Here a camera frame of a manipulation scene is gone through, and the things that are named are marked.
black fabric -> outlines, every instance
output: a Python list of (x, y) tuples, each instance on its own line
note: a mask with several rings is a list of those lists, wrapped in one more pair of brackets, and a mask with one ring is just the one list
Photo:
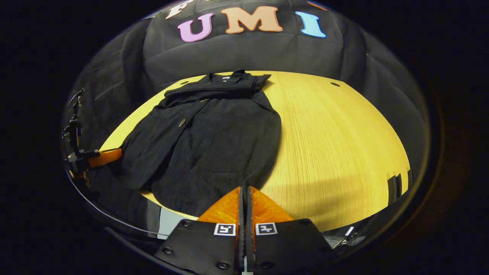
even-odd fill
[(122, 185), (146, 186), (162, 205), (194, 216), (238, 186), (261, 188), (281, 133), (280, 116), (261, 90), (269, 77), (211, 73), (167, 91), (109, 167)]
[[(225, 33), (228, 22), (220, 13), (223, 8), (239, 6), (252, 13), (260, 5), (278, 8), (277, 21), (283, 31), (245, 28), (243, 33)], [(234, 68), (291, 71), (338, 79), (362, 94), (398, 134), (414, 171), (412, 181), (417, 180), (428, 145), (429, 121), (423, 111), (422, 91), (407, 68), (372, 34), (334, 9), (323, 11), (305, 0), (194, 0), (166, 19), (169, 8), (114, 37), (81, 72), (68, 98), (86, 88), (79, 115), (84, 127), (82, 148), (100, 148), (137, 107), (180, 79)], [(304, 25), (295, 11), (317, 16), (327, 37), (302, 33)], [(209, 36), (183, 42), (177, 26), (194, 20), (192, 32), (199, 33), (197, 18), (210, 12), (214, 16)], [(69, 116), (67, 112), (62, 126)], [(138, 208), (146, 198), (119, 184), (106, 169), (89, 172), (88, 176), (92, 188), (100, 191), (102, 204), (139, 225), (141, 221), (135, 217), (147, 215), (145, 207)]]

screw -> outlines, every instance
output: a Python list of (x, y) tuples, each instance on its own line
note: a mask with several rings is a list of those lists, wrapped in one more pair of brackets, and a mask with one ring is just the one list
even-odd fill
[(300, 220), (300, 223), (303, 224), (303, 225), (308, 225), (310, 222), (311, 222), (310, 219), (302, 219), (302, 220)]
[(173, 253), (173, 250), (171, 250), (171, 249), (170, 249), (170, 248), (168, 248), (168, 247), (165, 247), (165, 248), (163, 249), (163, 252), (167, 253), (168, 255), (171, 255), (171, 254)]
[(225, 262), (219, 262), (219, 263), (217, 263), (217, 267), (219, 269), (228, 269), (229, 268), (229, 264), (228, 263), (225, 263)]
[(260, 267), (263, 269), (269, 269), (272, 268), (275, 264), (271, 262), (263, 262), (260, 264)]

black coat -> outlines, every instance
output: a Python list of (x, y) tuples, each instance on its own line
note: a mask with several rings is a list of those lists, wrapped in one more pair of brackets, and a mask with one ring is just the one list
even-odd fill
[(261, 188), (281, 133), (280, 116), (261, 90), (269, 77), (211, 73), (167, 91), (124, 140), (114, 175), (194, 216), (238, 186)]

black mount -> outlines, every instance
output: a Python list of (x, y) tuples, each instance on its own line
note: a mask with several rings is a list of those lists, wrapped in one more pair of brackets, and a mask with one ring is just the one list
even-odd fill
[(73, 153), (70, 154), (67, 159), (65, 159), (65, 161), (69, 164), (69, 168), (75, 176), (78, 176), (81, 173), (89, 170), (89, 158), (100, 155), (98, 150), (85, 151), (78, 147), (80, 145), (79, 137), (81, 137), (82, 135), (82, 125), (78, 122), (78, 108), (82, 106), (82, 95), (84, 91), (85, 88), (82, 88), (79, 92), (75, 94), (75, 96), (71, 99), (69, 103), (71, 104), (72, 101), (76, 99), (76, 102), (72, 106), (73, 115), (69, 120), (68, 126), (64, 128), (62, 137), (63, 139), (68, 139), (69, 145), (73, 150)]

wooden table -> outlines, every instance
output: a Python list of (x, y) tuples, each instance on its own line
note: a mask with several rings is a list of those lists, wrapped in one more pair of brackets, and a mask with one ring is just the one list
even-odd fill
[[(410, 167), (399, 137), (368, 100), (334, 79), (248, 72), (271, 74), (263, 91), (282, 119), (277, 162), (261, 189), (264, 194), (293, 218), (310, 218), (320, 231), (357, 222), (387, 206), (387, 180), (398, 174), (407, 179)], [(115, 129), (100, 150), (119, 147), (167, 90), (202, 77), (182, 79), (148, 100)], [(404, 183), (402, 193), (406, 190)], [(150, 192), (141, 194), (161, 205)]]

